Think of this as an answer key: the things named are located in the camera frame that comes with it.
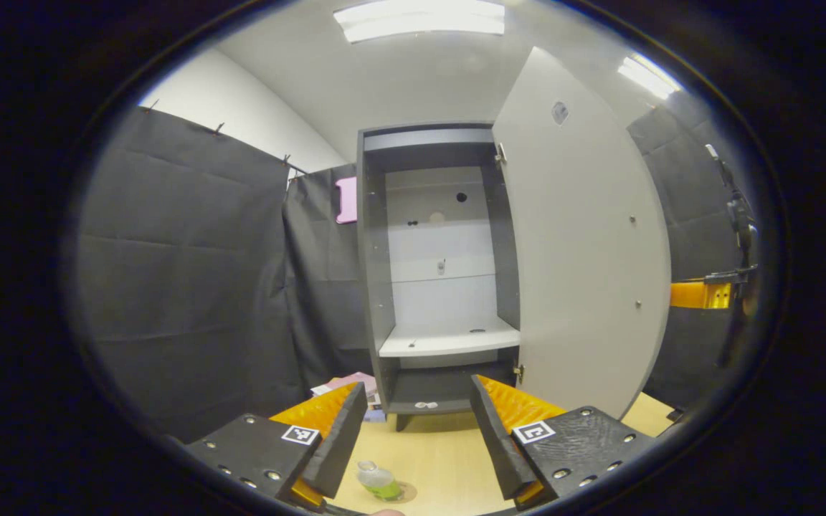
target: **fluorescent light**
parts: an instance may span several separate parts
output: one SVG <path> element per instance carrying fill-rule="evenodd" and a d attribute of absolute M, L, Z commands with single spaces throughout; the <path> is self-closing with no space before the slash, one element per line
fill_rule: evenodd
<path fill-rule="evenodd" d="M 638 54 L 632 58 L 624 58 L 623 65 L 617 69 L 617 72 L 662 100 L 668 98 L 668 95 L 673 92 L 681 91 L 681 86 L 670 75 L 649 59 Z"/>
<path fill-rule="evenodd" d="M 505 7 L 481 0 L 380 0 L 333 17 L 350 43 L 430 30 L 505 33 Z"/>

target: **black curtain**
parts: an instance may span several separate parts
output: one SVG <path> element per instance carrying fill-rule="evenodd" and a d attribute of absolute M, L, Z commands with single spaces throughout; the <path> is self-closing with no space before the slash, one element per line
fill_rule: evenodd
<path fill-rule="evenodd" d="M 296 178 L 283 208 L 286 300 L 307 387 L 356 371 L 372 374 L 355 223 L 337 224 L 338 179 L 348 164 Z"/>
<path fill-rule="evenodd" d="M 662 202 L 671 248 L 673 282 L 731 271 L 741 266 L 711 144 L 747 197 L 741 160 L 721 137 L 708 106 L 687 92 L 675 92 L 627 128 L 652 174 Z M 722 382 L 730 369 L 717 366 L 731 329 L 732 310 L 670 307 L 665 337 L 643 392 L 686 411 Z"/>
<path fill-rule="evenodd" d="M 82 206 L 76 279 L 119 388 L 184 443 L 302 401 L 282 161 L 155 110 L 114 134 Z"/>

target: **open cabinet door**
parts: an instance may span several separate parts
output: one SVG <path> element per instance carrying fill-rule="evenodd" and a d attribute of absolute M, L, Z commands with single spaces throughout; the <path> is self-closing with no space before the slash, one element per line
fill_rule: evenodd
<path fill-rule="evenodd" d="M 610 107 L 541 49 L 493 135 L 518 252 L 518 387 L 620 418 L 668 319 L 668 233 L 652 176 Z"/>

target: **plastic bottle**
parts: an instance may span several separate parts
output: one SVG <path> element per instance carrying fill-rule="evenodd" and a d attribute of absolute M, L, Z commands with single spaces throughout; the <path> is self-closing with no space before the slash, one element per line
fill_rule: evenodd
<path fill-rule="evenodd" d="M 380 500 L 392 502 L 403 496 L 403 491 L 394 480 L 394 475 L 386 469 L 378 468 L 377 464 L 372 461 L 360 461 L 357 476 L 365 489 Z"/>

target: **ceiling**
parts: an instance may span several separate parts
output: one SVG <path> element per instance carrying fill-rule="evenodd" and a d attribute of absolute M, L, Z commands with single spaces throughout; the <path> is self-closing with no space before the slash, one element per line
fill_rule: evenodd
<path fill-rule="evenodd" d="M 350 44 L 333 11 L 363 0 L 305 0 L 219 43 L 305 118 L 348 163 L 358 131 L 426 121 L 492 121 L 534 46 L 613 109 L 624 126 L 658 99 L 617 73 L 613 33 L 544 0 L 502 0 L 505 35 L 430 32 Z"/>

